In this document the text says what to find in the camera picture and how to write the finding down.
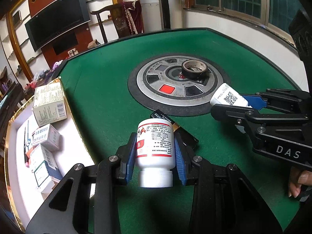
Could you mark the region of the person right hand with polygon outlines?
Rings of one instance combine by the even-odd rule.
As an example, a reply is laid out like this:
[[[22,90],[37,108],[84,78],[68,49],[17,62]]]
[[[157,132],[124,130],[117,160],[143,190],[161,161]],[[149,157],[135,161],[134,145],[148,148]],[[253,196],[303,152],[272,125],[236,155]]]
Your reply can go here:
[[[312,185],[312,173],[310,171],[301,171],[296,167],[292,167],[289,176],[288,197],[293,196],[296,198],[303,185]]]

